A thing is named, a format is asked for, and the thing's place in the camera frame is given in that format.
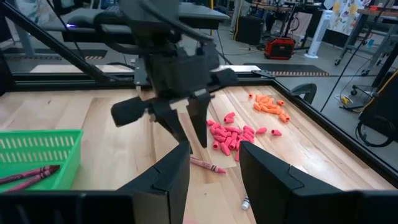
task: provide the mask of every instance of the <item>black metal frame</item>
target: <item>black metal frame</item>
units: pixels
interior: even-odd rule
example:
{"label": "black metal frame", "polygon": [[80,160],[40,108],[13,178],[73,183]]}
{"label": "black metal frame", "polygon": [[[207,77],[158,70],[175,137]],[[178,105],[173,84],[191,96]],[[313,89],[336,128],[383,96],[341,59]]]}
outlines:
{"label": "black metal frame", "polygon": [[[21,17],[20,13],[15,11],[4,10],[6,2],[0,2],[0,11],[7,17],[11,16],[13,21],[24,27],[33,36],[48,45],[61,56],[65,57],[72,64],[78,67],[83,73],[30,73],[30,74],[11,74],[9,72],[7,63],[3,58],[0,58],[0,83],[7,83],[4,91],[54,91],[54,90],[92,90],[92,89],[122,89],[135,88],[134,73],[109,73],[123,78],[124,81],[117,82],[97,82],[91,77],[96,77],[97,74],[103,72],[93,68],[84,60],[76,56],[72,51],[62,45],[59,41],[45,33],[42,29],[32,23],[25,17]],[[259,86],[269,85],[274,87],[278,92],[284,95],[291,103],[297,106],[314,122],[325,129],[336,140],[342,143],[347,149],[356,154],[367,165],[384,177],[393,186],[398,188],[398,170],[385,163],[375,153],[364,147],[359,141],[351,137],[346,131],[339,128],[335,123],[330,121],[326,116],[307,103],[301,97],[291,94],[291,92],[275,79],[269,79],[256,75],[252,72],[238,73],[237,86]]]}

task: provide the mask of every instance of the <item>concrete floor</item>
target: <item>concrete floor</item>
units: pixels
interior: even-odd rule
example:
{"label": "concrete floor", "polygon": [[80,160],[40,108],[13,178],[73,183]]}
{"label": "concrete floor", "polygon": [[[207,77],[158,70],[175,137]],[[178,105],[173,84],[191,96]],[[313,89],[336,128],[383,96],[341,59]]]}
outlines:
{"label": "concrete floor", "polygon": [[[320,50],[318,51],[319,59],[309,59],[304,57],[305,51],[296,52],[295,55],[288,61],[285,60],[267,60],[264,58],[261,52],[253,52],[248,51],[248,45],[235,42],[232,40],[232,36],[229,35],[227,26],[221,26],[219,29],[219,35],[221,38],[221,43],[224,49],[224,53],[226,57],[235,65],[242,65],[245,62],[248,63],[287,63],[287,64],[306,64],[306,65],[316,65],[317,67],[329,72],[332,75],[339,75],[346,65],[351,54],[346,54],[345,58],[341,61],[339,66],[334,65],[335,59],[338,58],[341,49],[337,47],[330,46],[328,44],[322,44]],[[202,32],[209,33],[208,30],[201,30]],[[217,37],[217,33],[214,33],[215,42],[217,43],[217,48],[221,51],[220,40]],[[62,39],[59,33],[52,33],[58,39]],[[32,38],[32,42],[34,47],[46,48],[44,44]],[[68,47],[71,49],[75,49],[73,43],[66,43]],[[182,41],[182,45],[187,48],[189,54],[193,54],[195,51],[195,46],[197,42],[184,38]],[[81,49],[107,49],[107,46],[104,44],[86,44],[79,43]],[[130,58],[135,58],[136,56],[127,55],[127,60]],[[344,129],[347,133],[352,135],[355,138],[354,130],[358,123],[358,114],[351,113],[340,109],[339,106],[341,103],[334,99],[335,95],[342,94],[349,95],[351,91],[352,85],[370,85],[374,80],[374,75],[377,74],[380,67],[376,67],[370,72],[370,76],[368,77],[352,77],[356,73],[360,73],[363,69],[359,69],[361,66],[366,63],[369,58],[368,55],[359,55],[355,56],[351,63],[349,64],[347,70],[345,71],[344,77],[340,80],[336,89],[334,90],[331,98],[328,100],[325,109],[323,110],[323,114],[335,122],[338,126]],[[23,63],[21,61],[8,61],[9,66],[13,72],[29,72],[38,64],[69,64],[66,60],[24,60]],[[123,55],[110,50],[103,60],[90,60],[89,63],[95,64],[106,64],[109,62],[124,62]],[[321,107],[327,100],[328,95],[330,94],[334,84],[336,83],[338,77],[280,77],[277,78],[279,82],[285,85],[287,88],[293,88],[301,83],[312,82],[315,83],[318,87],[317,95],[313,101],[313,106],[320,110]],[[352,97],[354,101],[363,101],[363,95],[358,94],[356,97]],[[374,142],[383,142],[386,137],[380,135],[379,133],[373,131],[370,128],[366,130],[367,135],[370,140]],[[381,149],[373,149],[369,148],[375,155],[379,156],[382,160],[386,161],[390,166],[394,167],[398,170],[398,143],[394,142],[391,145],[381,148]]]}

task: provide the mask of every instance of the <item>black equipment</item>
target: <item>black equipment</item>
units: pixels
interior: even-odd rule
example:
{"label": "black equipment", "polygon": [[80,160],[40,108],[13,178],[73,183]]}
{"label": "black equipment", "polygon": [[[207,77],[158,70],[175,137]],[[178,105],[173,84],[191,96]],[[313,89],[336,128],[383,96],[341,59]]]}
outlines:
{"label": "black equipment", "polygon": [[257,223],[397,223],[398,192],[344,192],[241,142],[243,183]]}
{"label": "black equipment", "polygon": [[257,45],[261,40],[264,20],[254,16],[241,16],[238,20],[238,29],[236,30],[235,40]]}
{"label": "black equipment", "polygon": [[188,142],[179,144],[116,191],[0,194],[0,222],[181,224],[189,185],[189,152]]}

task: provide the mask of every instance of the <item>orange eraser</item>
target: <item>orange eraser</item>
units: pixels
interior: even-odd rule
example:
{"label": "orange eraser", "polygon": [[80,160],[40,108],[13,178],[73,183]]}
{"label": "orange eraser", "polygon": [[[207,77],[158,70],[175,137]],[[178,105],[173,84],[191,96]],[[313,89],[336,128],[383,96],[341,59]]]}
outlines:
{"label": "orange eraser", "polygon": [[245,131],[245,130],[248,130],[248,131],[250,131],[251,133],[254,134],[254,130],[252,128],[250,128],[249,126],[247,126],[247,125],[243,126],[243,131]]}
{"label": "orange eraser", "polygon": [[282,133],[276,129],[271,130],[271,134],[273,136],[281,136],[282,135]]}
{"label": "orange eraser", "polygon": [[219,136],[219,135],[216,135],[216,136],[213,136],[213,137],[218,142],[225,142],[225,139],[226,139],[226,137]]}
{"label": "orange eraser", "polygon": [[257,131],[256,131],[256,134],[264,134],[264,133],[266,133],[267,132],[267,128],[259,128]]}
{"label": "orange eraser", "polygon": [[223,151],[223,153],[227,156],[231,155],[231,151],[229,150],[228,146],[225,144],[225,142],[222,142],[220,144],[220,149]]}
{"label": "orange eraser", "polygon": [[220,147],[220,143],[218,141],[213,142],[213,149],[217,150]]}
{"label": "orange eraser", "polygon": [[261,106],[259,105],[259,103],[254,103],[253,104],[254,109],[261,111]]}
{"label": "orange eraser", "polygon": [[276,103],[277,103],[279,106],[283,106],[283,105],[285,104],[285,102],[284,102],[283,100],[278,100],[278,101],[276,101]]}
{"label": "orange eraser", "polygon": [[283,123],[286,123],[286,122],[287,122],[287,121],[286,121],[285,114],[283,114],[283,113],[279,114],[279,119],[280,119]]}

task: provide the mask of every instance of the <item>pink eraser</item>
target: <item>pink eraser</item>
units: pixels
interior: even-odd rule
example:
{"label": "pink eraser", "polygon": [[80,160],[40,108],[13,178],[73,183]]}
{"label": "pink eraser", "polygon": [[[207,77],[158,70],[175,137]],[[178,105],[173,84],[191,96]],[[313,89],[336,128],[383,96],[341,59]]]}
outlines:
{"label": "pink eraser", "polygon": [[235,130],[235,128],[231,126],[225,126],[224,128],[226,131],[231,131],[231,132]]}
{"label": "pink eraser", "polygon": [[239,162],[239,149],[237,149],[236,154],[235,154],[235,161]]}
{"label": "pink eraser", "polygon": [[213,124],[215,124],[215,122],[212,120],[207,120],[206,124],[207,124],[207,126],[212,126]]}
{"label": "pink eraser", "polygon": [[227,137],[227,138],[225,139],[224,143],[225,143],[225,145],[228,147],[229,144],[231,144],[231,141],[232,141],[231,137]]}
{"label": "pink eraser", "polygon": [[251,133],[254,134],[254,130],[247,125],[243,126],[243,130],[249,130]]}
{"label": "pink eraser", "polygon": [[220,148],[225,155],[227,156],[231,155],[231,151],[228,149],[228,146],[224,142],[220,144]]}
{"label": "pink eraser", "polygon": [[213,128],[213,127],[211,127],[211,128],[210,128],[210,133],[211,133],[212,135],[215,135],[215,134],[216,134],[216,129]]}
{"label": "pink eraser", "polygon": [[238,134],[236,132],[232,132],[231,139],[235,140],[237,138]]}
{"label": "pink eraser", "polygon": [[239,128],[234,128],[233,132],[236,132],[237,134],[242,134],[243,130],[240,130]]}
{"label": "pink eraser", "polygon": [[235,117],[235,112],[230,112],[227,115],[225,115],[225,118],[233,118]]}
{"label": "pink eraser", "polygon": [[229,147],[229,150],[234,150],[236,147],[236,139],[233,139],[228,147]]}
{"label": "pink eraser", "polygon": [[264,134],[264,133],[266,133],[267,132],[267,128],[259,128],[257,131],[256,131],[256,134]]}
{"label": "pink eraser", "polygon": [[214,123],[211,127],[216,129],[216,128],[219,128],[220,126],[221,125],[219,123]]}
{"label": "pink eraser", "polygon": [[224,118],[224,123],[226,123],[226,124],[231,124],[231,123],[233,123],[234,122],[234,119],[233,118],[230,118],[230,117],[225,117]]}
{"label": "pink eraser", "polygon": [[226,137],[215,135],[214,139],[218,142],[225,142]]}
{"label": "pink eraser", "polygon": [[271,130],[271,134],[273,136],[281,136],[282,135],[282,133],[276,129]]}
{"label": "pink eraser", "polygon": [[248,129],[245,129],[243,133],[247,133],[248,135],[252,136],[254,138],[254,134],[250,132]]}
{"label": "pink eraser", "polygon": [[237,142],[236,142],[236,146],[235,146],[235,149],[238,151],[239,150],[239,146],[241,145],[241,141],[242,140],[238,140]]}
{"label": "pink eraser", "polygon": [[217,140],[215,140],[215,141],[213,142],[213,149],[214,149],[214,150],[217,150],[219,147],[220,147],[220,143],[219,143]]}
{"label": "pink eraser", "polygon": [[218,135],[220,135],[220,136],[226,137],[226,133],[225,133],[223,130],[221,130],[221,129],[216,129],[216,130],[214,131],[214,133],[215,133],[215,134],[218,134]]}

